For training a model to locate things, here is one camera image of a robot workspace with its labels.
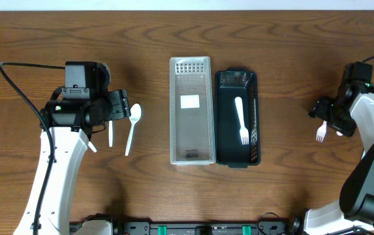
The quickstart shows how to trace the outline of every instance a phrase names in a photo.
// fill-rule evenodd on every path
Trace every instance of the perforated bin end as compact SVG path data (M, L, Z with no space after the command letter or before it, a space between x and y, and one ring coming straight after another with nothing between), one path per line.
M228 68L215 73L215 146L220 165L246 168L261 161L257 88L256 74L246 69ZM236 97L242 98L248 144L241 141Z

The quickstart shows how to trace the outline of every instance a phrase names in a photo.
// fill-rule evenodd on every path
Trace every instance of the plastic utensil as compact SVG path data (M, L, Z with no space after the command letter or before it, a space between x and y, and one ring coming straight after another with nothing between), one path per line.
M142 109L140 108L139 104L134 104L132 108L130 109L130 122L132 123L132 127L130 128L130 133L129 133L129 139L127 140L127 145L126 145L126 156L129 156L129 151L130 151L130 146L132 144L132 137L133 137L133 129L134 125L136 122L140 120L140 117L142 116Z
M239 122L240 122L240 139L242 140L243 145L247 145L249 143L249 131L245 127L245 120L243 118L243 103L242 98L236 97L234 99L234 103L236 104L236 110L238 111Z
M326 121L323 121L323 124L317 129L317 134L316 134L316 140L319 142L323 142L324 137L326 136Z

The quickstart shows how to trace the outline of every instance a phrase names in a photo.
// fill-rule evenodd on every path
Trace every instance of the fork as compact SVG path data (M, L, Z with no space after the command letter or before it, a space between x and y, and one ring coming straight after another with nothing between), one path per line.
M243 119L243 103L242 98L236 97L234 99L234 103L236 104L236 110L238 111L239 122L240 122L240 139L242 141L242 145L247 145L249 143L249 131L245 127L245 120Z
M323 124L317 129L317 134L316 134L316 140L319 142L323 142L324 137L326 136L326 121L323 121Z

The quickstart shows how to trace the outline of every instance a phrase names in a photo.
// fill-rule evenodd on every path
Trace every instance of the green tape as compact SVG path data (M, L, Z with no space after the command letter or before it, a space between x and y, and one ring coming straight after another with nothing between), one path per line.
M252 229L250 226L243 226L243 235L252 235Z
M158 227L158 235L166 235L166 226Z

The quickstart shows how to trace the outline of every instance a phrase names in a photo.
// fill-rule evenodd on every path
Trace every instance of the wooden tabletop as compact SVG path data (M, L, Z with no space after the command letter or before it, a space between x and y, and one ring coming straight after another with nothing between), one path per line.
M246 169L170 164L169 59L208 55L211 69L246 66L258 74L262 162ZM374 12L0 12L0 61L64 65L98 61L110 90L142 105L131 154L128 119L115 146L95 134L82 161L71 221L95 213L153 221L256 221L289 217L339 198L362 152L359 134L329 130L307 111L336 95L347 63L374 55ZM42 108L63 71L8 67ZM0 74L0 234L18 226L40 151L39 120Z

